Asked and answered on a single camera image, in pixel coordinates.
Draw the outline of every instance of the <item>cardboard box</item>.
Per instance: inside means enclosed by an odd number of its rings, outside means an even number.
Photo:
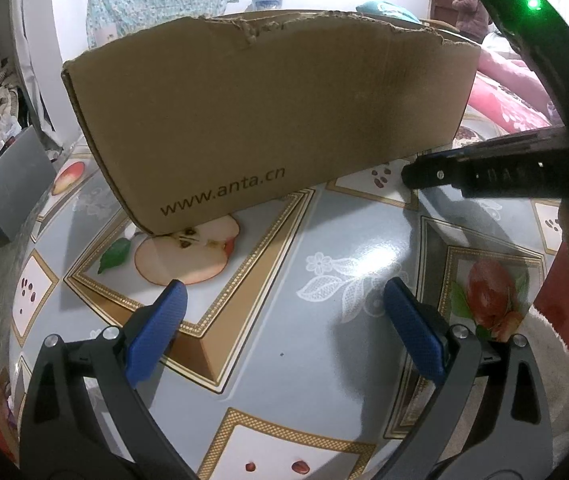
[[[181,18],[63,80],[139,227],[169,234],[453,139],[480,51],[345,12]]]
[[[18,441],[18,425],[16,418],[8,408],[8,399],[11,396],[11,382],[8,370],[2,368],[0,372],[0,433],[10,451],[9,458],[18,462],[20,444]]]

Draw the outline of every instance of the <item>blue gripper pad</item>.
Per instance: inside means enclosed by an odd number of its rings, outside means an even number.
[[[429,324],[416,309],[417,300],[399,278],[385,285],[385,311],[407,352],[423,377],[437,386],[445,380],[445,350]]]
[[[124,374],[132,388],[146,381],[186,314],[186,286],[173,280],[153,303],[155,312],[129,345]]]

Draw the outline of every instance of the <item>patterned tablecloth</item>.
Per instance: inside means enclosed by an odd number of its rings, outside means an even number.
[[[454,145],[501,134],[469,107]],[[201,479],[353,479],[395,449],[432,389],[383,313],[392,276],[481,337],[517,329],[561,243],[558,204],[413,192],[405,164],[162,240],[180,267],[185,236],[206,238],[180,334],[138,390]],[[162,290],[146,251],[154,242],[136,232],[83,141],[52,193],[13,306],[16,406],[45,336],[95,337]],[[87,386],[112,450],[128,457],[97,382]]]

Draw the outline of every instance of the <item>printed leaf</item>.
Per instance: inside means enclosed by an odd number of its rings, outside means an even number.
[[[473,319],[471,309],[467,304],[465,291],[456,282],[451,282],[451,292],[449,294],[449,301],[451,301],[451,311],[458,317],[465,317],[466,319]]]
[[[127,256],[129,256],[130,250],[131,240],[118,238],[100,258],[100,269],[98,269],[98,274],[102,274],[107,269],[113,269],[114,267],[121,266],[125,263]]]
[[[529,295],[529,273],[527,271],[516,278],[516,294],[520,303],[527,301]]]
[[[296,294],[302,300],[318,303],[319,301],[328,300],[344,284],[345,282],[337,276],[323,274],[309,280],[309,283],[303,286]]]
[[[347,323],[354,319],[362,310],[365,302],[365,288],[363,280],[349,283],[342,293],[342,322]]]
[[[333,269],[337,270],[340,274],[344,274],[345,276],[359,276],[362,274],[361,270],[358,270],[359,267],[362,267],[362,265],[359,263],[360,262],[358,262],[358,260],[355,258],[340,258],[339,260],[331,260]]]
[[[476,337],[478,339],[489,340],[491,339],[491,331],[484,328],[482,325],[476,326]]]

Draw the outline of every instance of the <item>pink jacket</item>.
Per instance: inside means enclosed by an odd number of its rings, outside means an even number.
[[[454,0],[453,9],[458,11],[455,26],[472,34],[481,41],[489,33],[489,14],[480,0]]]

